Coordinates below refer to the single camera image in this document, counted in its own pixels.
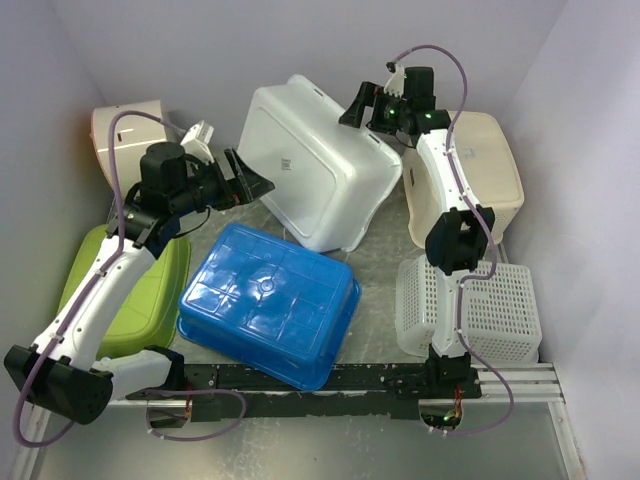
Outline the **blue plastic tub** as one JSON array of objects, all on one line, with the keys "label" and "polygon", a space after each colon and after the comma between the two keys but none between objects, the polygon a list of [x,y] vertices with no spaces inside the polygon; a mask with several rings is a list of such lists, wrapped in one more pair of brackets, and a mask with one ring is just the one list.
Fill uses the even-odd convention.
[{"label": "blue plastic tub", "polygon": [[186,340],[302,391],[327,382],[361,298],[351,267],[231,223],[179,301]]}]

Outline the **large cream perforated basket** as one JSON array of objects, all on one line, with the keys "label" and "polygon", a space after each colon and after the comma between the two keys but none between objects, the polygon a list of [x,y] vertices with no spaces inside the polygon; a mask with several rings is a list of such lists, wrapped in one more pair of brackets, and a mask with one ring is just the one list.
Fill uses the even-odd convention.
[{"label": "large cream perforated basket", "polygon": [[[524,202],[516,162],[504,133],[493,116],[464,111],[454,128],[454,143],[473,193],[482,206],[494,211],[491,232],[499,244]],[[409,235],[415,245],[422,247],[439,217],[439,198],[427,167],[415,150],[404,151],[402,164]]]}]

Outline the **white plastic tub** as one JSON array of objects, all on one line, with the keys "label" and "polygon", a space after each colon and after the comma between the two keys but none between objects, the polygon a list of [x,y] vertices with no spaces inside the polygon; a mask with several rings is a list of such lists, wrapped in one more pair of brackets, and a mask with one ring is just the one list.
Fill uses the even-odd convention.
[{"label": "white plastic tub", "polygon": [[274,190],[269,211],[305,248],[355,250],[396,186],[400,155],[369,129],[339,124],[330,96],[296,74],[252,97],[238,154]]}]

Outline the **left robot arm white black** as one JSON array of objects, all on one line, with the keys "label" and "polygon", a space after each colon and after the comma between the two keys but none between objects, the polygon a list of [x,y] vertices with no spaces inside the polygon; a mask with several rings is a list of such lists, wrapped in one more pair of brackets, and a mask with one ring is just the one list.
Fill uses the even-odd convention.
[{"label": "left robot arm white black", "polygon": [[182,217],[228,210],[274,190],[237,151],[227,148],[226,178],[213,156],[199,158],[175,142],[155,143],[139,161],[141,179],[108,225],[92,268],[51,324],[28,347],[14,345],[4,366],[20,390],[13,427],[31,403],[70,421],[93,422],[116,398],[147,389],[162,398],[187,385],[184,358],[149,346],[128,356],[99,361],[103,338],[138,281],[179,235]]}]

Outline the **green plastic tub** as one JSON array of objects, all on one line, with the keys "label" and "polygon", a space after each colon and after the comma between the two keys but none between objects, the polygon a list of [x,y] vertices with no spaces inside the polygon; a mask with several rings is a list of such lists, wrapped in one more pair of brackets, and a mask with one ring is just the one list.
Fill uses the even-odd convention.
[{"label": "green plastic tub", "polygon": [[99,359],[133,355],[149,346],[170,346],[190,259],[188,239],[169,242],[118,311],[98,350]]}]

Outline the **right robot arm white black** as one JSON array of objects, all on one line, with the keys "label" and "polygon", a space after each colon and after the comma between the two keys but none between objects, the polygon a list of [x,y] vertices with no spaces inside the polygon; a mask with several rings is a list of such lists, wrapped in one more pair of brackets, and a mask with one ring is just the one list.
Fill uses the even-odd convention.
[{"label": "right robot arm white black", "polygon": [[339,124],[388,135],[403,133],[431,179],[440,212],[425,238],[425,253],[437,280],[436,330],[421,374],[389,380],[406,398],[477,399],[481,395],[473,354],[464,338],[462,302],[466,283],[486,250],[494,245],[492,209],[482,206],[461,167],[454,145],[458,118],[437,108],[430,67],[386,65],[383,85],[365,81]]}]

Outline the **white perforated basket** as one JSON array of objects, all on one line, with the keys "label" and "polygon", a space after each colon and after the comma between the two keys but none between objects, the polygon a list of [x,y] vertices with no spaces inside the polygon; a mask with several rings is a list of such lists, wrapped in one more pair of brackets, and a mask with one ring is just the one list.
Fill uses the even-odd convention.
[{"label": "white perforated basket", "polygon": [[[424,255],[403,261],[396,277],[395,328],[405,353],[428,355],[436,331],[437,280]],[[499,263],[491,279],[474,280],[463,299],[471,348],[490,363],[535,363],[542,331],[530,270]]]}]

